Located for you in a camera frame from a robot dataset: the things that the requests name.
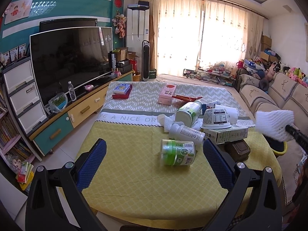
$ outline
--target tv stand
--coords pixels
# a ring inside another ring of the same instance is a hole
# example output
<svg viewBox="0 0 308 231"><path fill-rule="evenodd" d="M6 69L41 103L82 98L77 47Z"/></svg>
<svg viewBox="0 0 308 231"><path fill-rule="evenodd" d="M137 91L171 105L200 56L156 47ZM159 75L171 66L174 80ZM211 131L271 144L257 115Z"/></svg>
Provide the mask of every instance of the tv stand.
<svg viewBox="0 0 308 231"><path fill-rule="evenodd" d="M83 87L78 88L75 91L76 101L69 101L65 110L58 114L50 113L49 120L29 136L42 156L48 154L60 140L103 106L110 82L131 82L132 73L133 71L129 71L110 81L104 77L92 81L91 84L95 87L91 91L85 91Z"/></svg>

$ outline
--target brown basket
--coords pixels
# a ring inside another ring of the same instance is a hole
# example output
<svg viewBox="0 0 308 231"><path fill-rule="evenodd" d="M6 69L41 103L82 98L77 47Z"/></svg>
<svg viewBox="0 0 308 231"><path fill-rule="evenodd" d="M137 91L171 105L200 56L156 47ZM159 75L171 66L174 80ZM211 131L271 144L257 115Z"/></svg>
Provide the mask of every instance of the brown basket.
<svg viewBox="0 0 308 231"><path fill-rule="evenodd" d="M141 74L133 75L133 82L140 82Z"/></svg>

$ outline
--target bookshelf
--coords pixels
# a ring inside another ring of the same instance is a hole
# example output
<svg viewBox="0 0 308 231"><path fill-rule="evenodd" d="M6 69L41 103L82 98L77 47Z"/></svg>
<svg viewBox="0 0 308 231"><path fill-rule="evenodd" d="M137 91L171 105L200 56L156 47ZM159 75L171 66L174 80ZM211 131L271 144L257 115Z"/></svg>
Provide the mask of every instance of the bookshelf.
<svg viewBox="0 0 308 231"><path fill-rule="evenodd" d="M35 158L42 161L15 118L9 103L5 84L0 87L0 90L0 139L2 142L0 143L0 156L7 165L9 165L5 157L7 153L16 154L29 163L33 162Z"/></svg>

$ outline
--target patterned tablecloth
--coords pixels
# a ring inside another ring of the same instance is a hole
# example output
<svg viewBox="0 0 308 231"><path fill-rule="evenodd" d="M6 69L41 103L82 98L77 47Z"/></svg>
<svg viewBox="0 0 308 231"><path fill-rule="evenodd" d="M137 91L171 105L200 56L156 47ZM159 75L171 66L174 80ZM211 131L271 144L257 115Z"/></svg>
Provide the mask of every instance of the patterned tablecloth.
<svg viewBox="0 0 308 231"><path fill-rule="evenodd" d="M107 142L107 154L89 188L82 192L88 204L102 213L150 227L183 229L205 225L227 194L205 156L197 152L189 167L159 164L160 142L168 139L168 134L157 122L157 115L175 113L182 102L158 104L158 94L164 86L160 82L132 82L129 99L114 100L111 95L118 84L109 85L101 113L78 154L89 151L98 138ZM177 84L176 93L204 96L204 103L218 99L222 105L237 107L245 117L224 88ZM251 148L246 165L259 170L270 166L280 184L280 166L264 137L251 128L246 142ZM250 193L248 190L239 214Z"/></svg>

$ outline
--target tower fan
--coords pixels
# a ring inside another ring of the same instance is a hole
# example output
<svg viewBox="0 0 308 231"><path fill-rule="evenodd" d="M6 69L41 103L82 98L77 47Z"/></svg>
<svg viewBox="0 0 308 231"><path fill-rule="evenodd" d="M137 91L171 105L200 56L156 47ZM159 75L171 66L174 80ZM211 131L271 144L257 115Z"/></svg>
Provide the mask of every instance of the tower fan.
<svg viewBox="0 0 308 231"><path fill-rule="evenodd" d="M149 80L150 69L150 43L146 40L142 42L142 80Z"/></svg>

